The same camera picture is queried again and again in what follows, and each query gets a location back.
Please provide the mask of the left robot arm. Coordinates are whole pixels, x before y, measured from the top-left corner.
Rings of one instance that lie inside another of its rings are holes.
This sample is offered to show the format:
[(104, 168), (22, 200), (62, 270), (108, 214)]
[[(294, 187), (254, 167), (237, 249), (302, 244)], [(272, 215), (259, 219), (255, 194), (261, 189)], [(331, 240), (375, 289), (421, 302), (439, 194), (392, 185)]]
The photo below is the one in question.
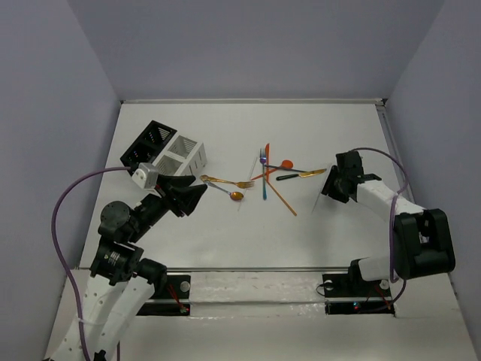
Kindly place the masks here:
[(164, 293), (168, 279), (166, 266), (145, 258), (136, 242), (168, 212), (189, 216), (207, 190), (207, 185), (195, 184), (193, 175), (161, 175), (145, 162), (126, 170), (147, 194), (134, 208), (115, 201), (102, 209), (100, 239), (84, 291), (59, 246), (56, 221), (62, 203), (54, 207), (52, 239), (74, 291), (76, 314), (51, 360), (110, 360), (119, 355), (129, 324), (150, 297)]

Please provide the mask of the white chopstick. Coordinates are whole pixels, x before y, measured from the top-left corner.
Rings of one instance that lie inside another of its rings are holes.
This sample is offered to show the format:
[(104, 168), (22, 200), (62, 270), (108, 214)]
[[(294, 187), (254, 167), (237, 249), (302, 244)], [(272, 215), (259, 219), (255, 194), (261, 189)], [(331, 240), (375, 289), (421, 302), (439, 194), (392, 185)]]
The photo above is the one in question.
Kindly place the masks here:
[(322, 174), (322, 181), (320, 183), (320, 187), (319, 187), (319, 192), (317, 193), (317, 196), (316, 196), (316, 200), (313, 204), (313, 208), (311, 210), (311, 213), (313, 213), (315, 210), (316, 210), (316, 206), (319, 202), (319, 199), (322, 195), (322, 190), (324, 189), (324, 186), (326, 184), (326, 181), (327, 181), (327, 178), (330, 174), (330, 171), (331, 171), (331, 167), (333, 166), (333, 163), (332, 162), (328, 162), (325, 164), (325, 172)]
[[(253, 172), (254, 172), (254, 170), (255, 170), (255, 167), (256, 167), (256, 164), (257, 164), (258, 161), (259, 161), (259, 156), (257, 155), (257, 156), (254, 157), (254, 159), (253, 159), (253, 161), (252, 161), (252, 165), (251, 165), (251, 167), (250, 167), (250, 171), (249, 171), (249, 174), (248, 174), (248, 176), (247, 176), (246, 181), (253, 182), (253, 181), (251, 180), (251, 178), (253, 177)], [(240, 212), (240, 210), (241, 210), (241, 207), (242, 207), (242, 205), (243, 205), (243, 201), (244, 201), (245, 198), (246, 198), (247, 190), (248, 190), (248, 189), (244, 189), (244, 190), (241, 192), (243, 198), (241, 199), (241, 201), (240, 201), (240, 203), (239, 203), (239, 205), (238, 205), (238, 207), (237, 207), (237, 212)]]

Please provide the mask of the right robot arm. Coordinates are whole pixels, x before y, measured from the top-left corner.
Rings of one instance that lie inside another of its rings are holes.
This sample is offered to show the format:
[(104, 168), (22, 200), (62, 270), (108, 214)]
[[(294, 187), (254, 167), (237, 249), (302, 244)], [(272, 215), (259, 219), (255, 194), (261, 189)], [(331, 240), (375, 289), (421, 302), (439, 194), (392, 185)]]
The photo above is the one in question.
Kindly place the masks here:
[(336, 155), (321, 194), (344, 204), (356, 202), (386, 221), (389, 246), (385, 256), (351, 262), (347, 289), (362, 295), (374, 281), (394, 283), (452, 272), (456, 261), (446, 213), (404, 198), (408, 180), (394, 191), (378, 175), (366, 173), (359, 152), (355, 148)]

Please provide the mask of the orange chopstick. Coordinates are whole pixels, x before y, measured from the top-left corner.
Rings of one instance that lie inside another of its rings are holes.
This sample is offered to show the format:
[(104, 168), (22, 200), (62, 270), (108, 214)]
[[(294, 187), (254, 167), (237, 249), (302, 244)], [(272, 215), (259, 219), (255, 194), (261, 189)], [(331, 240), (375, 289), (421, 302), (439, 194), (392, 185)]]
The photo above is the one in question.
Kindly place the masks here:
[(283, 198), (283, 196), (279, 193), (279, 191), (270, 183), (270, 181), (266, 182), (266, 184), (271, 188), (271, 190), (276, 194), (276, 196), (280, 199), (280, 201), (289, 209), (291, 214), (294, 215), (294, 217), (297, 217), (298, 214), (295, 211), (295, 209)]

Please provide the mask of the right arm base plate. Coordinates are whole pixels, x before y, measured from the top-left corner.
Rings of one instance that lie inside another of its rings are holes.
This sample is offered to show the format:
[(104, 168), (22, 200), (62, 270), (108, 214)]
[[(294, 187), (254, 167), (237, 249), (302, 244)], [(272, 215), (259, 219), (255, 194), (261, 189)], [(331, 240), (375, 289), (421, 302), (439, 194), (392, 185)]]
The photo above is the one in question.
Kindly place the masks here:
[(348, 274), (328, 273), (316, 292), (325, 300), (327, 315), (395, 315), (389, 282), (352, 280)]

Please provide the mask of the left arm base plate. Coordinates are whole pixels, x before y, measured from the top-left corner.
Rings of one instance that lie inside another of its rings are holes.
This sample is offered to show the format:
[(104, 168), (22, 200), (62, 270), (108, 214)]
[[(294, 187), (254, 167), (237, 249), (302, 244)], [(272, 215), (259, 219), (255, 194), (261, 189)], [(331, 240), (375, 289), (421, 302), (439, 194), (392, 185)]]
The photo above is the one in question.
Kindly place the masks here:
[(160, 291), (155, 291), (138, 311), (138, 316), (188, 317), (191, 276), (188, 274), (169, 274), (167, 283)]

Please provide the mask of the gold knife black handle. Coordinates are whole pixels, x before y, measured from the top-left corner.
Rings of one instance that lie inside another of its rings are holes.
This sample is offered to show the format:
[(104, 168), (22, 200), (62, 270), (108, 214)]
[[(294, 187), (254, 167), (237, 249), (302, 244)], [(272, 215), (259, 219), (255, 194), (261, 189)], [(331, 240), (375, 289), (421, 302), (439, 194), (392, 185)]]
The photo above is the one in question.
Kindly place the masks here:
[(300, 178), (313, 177), (313, 176), (323, 174), (326, 171), (327, 171), (326, 168), (322, 168), (315, 171), (306, 171), (306, 172), (300, 172), (295, 174), (282, 175), (282, 176), (276, 177), (276, 181), (285, 181), (285, 180), (289, 180), (297, 177), (300, 177)]

